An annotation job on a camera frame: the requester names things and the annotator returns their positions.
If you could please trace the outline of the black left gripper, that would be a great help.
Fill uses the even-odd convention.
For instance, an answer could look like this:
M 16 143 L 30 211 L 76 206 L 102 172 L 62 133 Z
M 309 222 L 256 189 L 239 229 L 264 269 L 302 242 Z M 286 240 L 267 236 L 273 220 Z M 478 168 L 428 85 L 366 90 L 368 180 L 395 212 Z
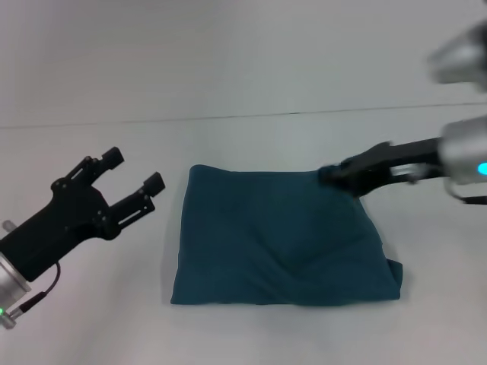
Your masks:
M 86 156 L 66 180 L 53 183 L 53 197 L 45 208 L 1 239 L 1 253 L 21 276 L 35 281 L 85 240 L 112 240 L 155 210 L 151 199 L 165 189 L 159 172 L 112 206 L 91 186 L 123 162 L 118 147 L 109 149 L 100 159 Z

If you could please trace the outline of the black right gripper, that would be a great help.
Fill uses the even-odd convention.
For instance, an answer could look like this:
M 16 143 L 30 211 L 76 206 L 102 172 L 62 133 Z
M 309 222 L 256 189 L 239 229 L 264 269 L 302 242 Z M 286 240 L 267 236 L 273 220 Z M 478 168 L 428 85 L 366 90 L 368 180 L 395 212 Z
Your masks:
M 382 142 L 357 156 L 357 169 L 350 159 L 321 167 L 318 181 L 323 186 L 347 192 L 359 198 L 382 186 L 395 183 L 416 183 L 423 179 L 444 176 L 444 167 L 438 154 L 439 138 L 430 138 L 406 144 Z M 411 173 L 394 175 L 394 167 L 412 164 Z

